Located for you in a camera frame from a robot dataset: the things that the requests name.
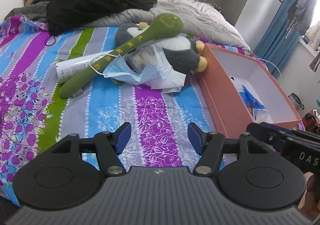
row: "blue plastic wrapper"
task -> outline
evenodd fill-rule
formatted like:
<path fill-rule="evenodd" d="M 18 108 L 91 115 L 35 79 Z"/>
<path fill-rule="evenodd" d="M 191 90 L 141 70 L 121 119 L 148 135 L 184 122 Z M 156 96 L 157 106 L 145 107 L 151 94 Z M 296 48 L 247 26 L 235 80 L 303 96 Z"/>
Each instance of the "blue plastic wrapper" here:
<path fill-rule="evenodd" d="M 239 92 L 244 104 L 252 115 L 253 121 L 260 123 L 268 117 L 267 109 L 242 85 L 243 91 Z"/>

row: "green stripe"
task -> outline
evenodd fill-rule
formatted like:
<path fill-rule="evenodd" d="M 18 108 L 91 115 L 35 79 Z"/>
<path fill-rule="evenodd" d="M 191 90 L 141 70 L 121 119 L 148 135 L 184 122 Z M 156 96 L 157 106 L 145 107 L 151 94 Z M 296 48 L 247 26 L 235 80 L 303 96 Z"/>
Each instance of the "green stripe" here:
<path fill-rule="evenodd" d="M 71 49 L 71 53 L 67 59 L 73 59 L 83 55 L 85 47 L 91 39 L 93 30 L 94 28 L 88 28 L 82 31 L 77 44 Z M 59 133 L 61 113 L 66 108 L 68 101 L 67 99 L 64 100 L 60 98 L 59 94 L 61 87 L 62 85 L 57 83 L 56 89 L 51 98 L 54 103 L 48 105 L 49 112 L 46 113 L 52 114 L 53 117 L 45 119 L 47 126 L 44 128 L 44 134 L 39 134 L 39 153 L 42 153 L 56 143 L 56 137 L 58 137 Z"/>

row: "blue face mask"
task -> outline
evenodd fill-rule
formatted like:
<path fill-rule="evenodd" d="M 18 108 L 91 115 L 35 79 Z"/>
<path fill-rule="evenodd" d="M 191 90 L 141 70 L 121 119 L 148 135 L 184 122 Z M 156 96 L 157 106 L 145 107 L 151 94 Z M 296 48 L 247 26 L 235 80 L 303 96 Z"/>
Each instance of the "blue face mask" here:
<path fill-rule="evenodd" d="M 132 71 L 126 62 L 123 60 L 121 55 L 118 55 L 114 60 L 105 68 L 103 71 L 105 78 L 113 78 L 118 81 L 130 83 L 132 85 L 139 85 L 160 76 L 159 70 L 152 64 L 148 64 L 138 74 Z"/>

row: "mask ear loop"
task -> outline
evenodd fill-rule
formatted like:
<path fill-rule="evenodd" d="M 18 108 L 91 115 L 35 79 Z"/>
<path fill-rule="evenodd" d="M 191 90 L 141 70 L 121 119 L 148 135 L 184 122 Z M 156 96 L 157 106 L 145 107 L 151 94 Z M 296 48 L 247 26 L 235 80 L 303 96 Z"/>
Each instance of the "mask ear loop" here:
<path fill-rule="evenodd" d="M 91 65 L 91 63 L 96 62 L 97 60 L 105 57 L 106 55 L 110 55 L 110 56 L 112 56 L 112 57 L 117 57 L 117 55 L 111 55 L 111 54 L 107 53 L 107 54 L 105 54 L 105 55 L 98 56 L 98 57 L 96 57 L 95 59 L 93 59 L 93 60 L 91 60 L 91 61 L 89 62 L 89 66 L 91 67 L 91 69 L 94 70 L 94 71 L 95 71 L 97 74 L 99 74 L 99 75 L 103 75 L 103 73 L 98 72 L 98 71 Z"/>

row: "person's skin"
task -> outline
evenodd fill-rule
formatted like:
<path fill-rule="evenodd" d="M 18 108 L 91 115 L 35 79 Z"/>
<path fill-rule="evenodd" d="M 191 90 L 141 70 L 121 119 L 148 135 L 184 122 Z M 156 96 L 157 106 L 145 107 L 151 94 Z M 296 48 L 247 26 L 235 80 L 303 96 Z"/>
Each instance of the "person's skin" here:
<path fill-rule="evenodd" d="M 320 214 L 320 201 L 316 201 L 315 194 L 313 192 L 313 188 L 315 186 L 320 186 L 319 184 L 315 184 L 316 176 L 313 174 L 307 182 L 307 192 L 305 196 L 305 202 L 303 207 L 300 209 L 303 213 L 305 213 L 309 218 L 315 219 Z"/>

